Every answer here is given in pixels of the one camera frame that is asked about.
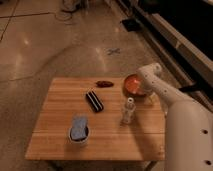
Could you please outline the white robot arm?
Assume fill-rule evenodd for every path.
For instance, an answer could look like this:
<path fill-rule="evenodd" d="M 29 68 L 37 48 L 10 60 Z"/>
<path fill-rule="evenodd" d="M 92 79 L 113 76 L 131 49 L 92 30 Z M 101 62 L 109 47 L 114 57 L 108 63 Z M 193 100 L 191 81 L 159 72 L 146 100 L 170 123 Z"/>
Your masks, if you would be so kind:
<path fill-rule="evenodd" d="M 160 78 L 162 67 L 138 69 L 141 87 L 167 105 L 164 171 L 213 171 L 213 112 Z"/>

